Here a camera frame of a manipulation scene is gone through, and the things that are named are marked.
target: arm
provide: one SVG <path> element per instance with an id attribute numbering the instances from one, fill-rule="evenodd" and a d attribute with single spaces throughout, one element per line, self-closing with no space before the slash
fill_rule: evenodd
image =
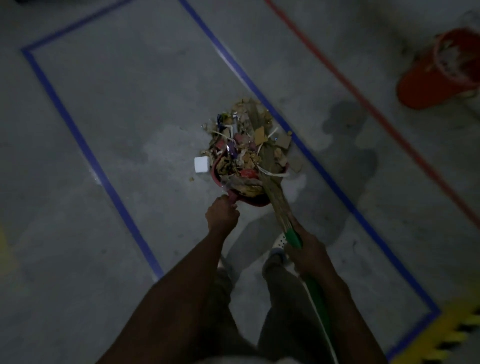
<path id="1" fill-rule="evenodd" d="M 325 245 L 293 216 L 290 221 L 303 241 L 303 248 L 299 250 L 286 245 L 285 251 L 300 275 L 312 276 L 324 291 L 340 364 L 387 364 L 382 349 L 353 302 L 348 286 L 335 271 Z"/>
<path id="2" fill-rule="evenodd" d="M 216 199 L 205 215 L 208 235 L 153 285 L 98 364 L 180 360 L 198 332 L 223 242 L 239 215 L 227 196 Z"/>

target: blue tape line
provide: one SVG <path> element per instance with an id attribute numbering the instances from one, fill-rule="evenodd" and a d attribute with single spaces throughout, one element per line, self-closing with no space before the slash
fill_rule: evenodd
<path id="1" fill-rule="evenodd" d="M 272 106 L 272 104 L 267 100 L 267 98 L 262 94 L 259 88 L 253 83 L 250 77 L 246 72 L 240 67 L 240 65 L 233 59 L 230 53 L 225 49 L 225 47 L 220 43 L 217 37 L 213 32 L 207 27 L 203 22 L 200 16 L 196 11 L 191 7 L 191 5 L 186 0 L 179 0 L 183 5 L 185 10 L 190 14 L 190 16 L 197 22 L 200 28 L 204 31 L 207 37 L 210 38 L 211 42 L 214 44 L 216 49 L 224 57 L 224 60 L 228 63 L 237 75 L 243 80 L 243 82 L 248 86 L 248 88 L 257 96 L 261 103 L 270 111 L 272 116 L 277 120 L 277 122 L 282 126 L 286 131 L 290 131 L 291 128 L 285 119 L 280 115 L 280 113 Z M 383 239 L 377 234 L 377 232 L 371 227 L 367 220 L 362 216 L 362 214 L 357 210 L 355 205 L 348 199 L 347 195 L 343 193 L 337 183 L 333 178 L 328 174 L 325 168 L 317 161 L 313 156 L 310 150 L 305 146 L 305 144 L 300 140 L 300 138 L 293 133 L 292 134 L 293 142 L 299 147 L 305 157 L 313 164 L 315 169 L 321 174 L 325 182 L 330 186 L 333 192 L 338 196 L 338 198 L 343 202 L 345 207 L 352 213 L 360 225 L 365 229 L 365 231 L 371 236 L 373 241 L 380 247 L 383 253 L 386 255 L 388 260 L 394 265 L 398 270 L 400 275 L 412 286 L 413 290 L 420 296 L 420 298 L 426 303 L 426 305 L 432 311 L 439 311 L 438 306 L 430 298 L 427 292 L 420 286 L 420 284 L 413 278 L 410 272 L 405 268 L 405 266 L 400 262 L 400 260 L 395 256 L 395 254 L 390 250 L 388 245 L 383 241 Z"/>
<path id="2" fill-rule="evenodd" d="M 120 214 L 120 217 L 122 218 L 123 222 L 125 223 L 128 230 L 130 231 L 130 234 L 132 234 L 132 237 L 135 239 L 135 242 L 137 243 L 138 247 L 142 251 L 142 254 L 147 260 L 149 266 L 151 267 L 155 275 L 158 278 L 161 278 L 163 276 L 163 270 L 160 267 L 160 264 L 158 263 L 152 250 L 150 249 L 147 242 L 145 241 L 142 234 L 140 233 L 140 230 L 138 230 L 138 227 L 135 225 L 135 222 L 133 221 L 132 217 L 130 216 L 127 209 L 125 208 L 125 205 L 121 201 L 119 194 L 117 193 L 117 191 L 115 191 L 115 188 L 113 188 L 105 172 L 103 172 L 103 169 L 100 166 L 100 163 L 95 158 L 92 150 L 90 149 L 87 142 L 85 141 L 85 138 L 83 137 L 82 133 L 78 129 L 77 125 L 75 125 L 75 122 L 73 121 L 72 117 L 68 113 L 65 106 L 60 101 L 60 98 L 55 92 L 52 84 L 47 79 L 47 76 L 45 76 L 44 72 L 38 65 L 33 54 L 31 54 L 28 50 L 25 50 L 25 49 L 22 50 L 22 53 L 25 56 L 28 63 L 30 64 L 30 66 L 32 67 L 33 71 L 35 72 L 35 75 L 37 76 L 38 80 L 42 84 L 46 93 L 52 100 L 53 105 L 58 110 L 60 116 L 63 118 L 63 121 L 65 121 L 65 124 L 67 124 L 68 128 L 70 129 L 70 132 L 75 138 L 79 148 L 83 152 L 88 163 L 90 163 L 90 166 L 92 167 L 93 171 L 96 173 L 96 175 L 100 179 L 100 182 L 102 183 L 103 188 L 105 188 L 105 191 L 107 192 L 110 199 L 112 200 L 113 205 L 117 209 L 118 213 Z"/>
<path id="3" fill-rule="evenodd" d="M 432 323 L 438 316 L 440 315 L 440 311 L 437 312 L 430 312 L 426 314 L 424 317 L 420 319 L 419 322 L 415 324 L 413 329 L 411 329 L 400 341 L 391 348 L 387 354 L 388 361 L 391 361 L 394 357 L 399 355 L 403 350 L 405 350 L 410 343 L 420 334 L 427 326 Z"/>
<path id="4" fill-rule="evenodd" d="M 28 46 L 25 46 L 22 48 L 22 51 L 28 51 L 28 52 L 31 52 L 41 46 L 44 46 L 50 42 L 52 42 L 53 40 L 55 39 L 58 39 L 60 38 L 61 36 L 64 36 L 70 32 L 73 32 L 74 30 L 84 26 L 85 24 L 95 20 L 95 19 L 98 19 L 106 14 L 108 14 L 109 12 L 113 11 L 113 10 L 116 10 L 124 5 L 127 5 L 128 3 L 132 2 L 134 0 L 121 0 L 121 1 L 118 1 L 118 2 L 115 2 L 111 5 L 108 5 L 98 11 L 96 11 L 95 13 L 91 14 L 91 15 L 88 15 L 86 16 L 85 18 L 83 19 L 80 19 L 79 21 L 69 25 L 69 26 L 66 26 L 65 28 L 63 29 L 60 29 L 56 32 L 53 32 L 31 44 L 29 44 Z"/>

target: red line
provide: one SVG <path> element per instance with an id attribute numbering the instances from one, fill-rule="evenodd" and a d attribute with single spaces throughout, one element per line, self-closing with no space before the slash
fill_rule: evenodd
<path id="1" fill-rule="evenodd" d="M 414 160 L 414 162 L 430 177 L 442 191 L 463 211 L 463 213 L 480 230 L 480 218 L 472 209 L 457 195 L 453 188 L 433 169 L 430 164 L 411 146 L 411 144 L 388 122 L 385 116 L 367 100 L 365 96 L 333 65 L 333 63 L 314 45 L 314 43 L 303 34 L 288 16 L 272 0 L 264 0 L 267 5 L 278 15 L 280 19 L 297 35 L 302 43 L 312 52 L 318 60 L 349 90 L 353 96 L 366 108 L 370 114 L 385 128 L 385 130 L 396 140 L 403 150 Z"/>

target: orange bucket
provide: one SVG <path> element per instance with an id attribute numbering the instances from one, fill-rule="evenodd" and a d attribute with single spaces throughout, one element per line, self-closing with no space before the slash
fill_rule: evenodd
<path id="1" fill-rule="evenodd" d="M 459 77 L 449 69 L 440 50 L 456 47 L 460 54 L 473 55 Z M 453 29 L 437 37 L 434 47 L 400 79 L 396 94 L 402 104 L 420 110 L 438 105 L 450 97 L 480 86 L 480 36 L 467 28 Z"/>

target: pants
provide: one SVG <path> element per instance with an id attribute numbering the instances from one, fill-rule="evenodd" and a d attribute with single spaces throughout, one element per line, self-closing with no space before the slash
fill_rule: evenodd
<path id="1" fill-rule="evenodd" d="M 276 362 L 292 357 L 303 364 L 328 363 L 318 318 L 307 292 L 289 273 L 279 255 L 263 268 L 272 308 L 268 312 L 257 347 L 238 332 L 228 308 L 232 282 L 224 269 L 217 271 L 205 308 L 201 333 L 193 348 L 193 361 L 214 356 L 248 355 Z"/>

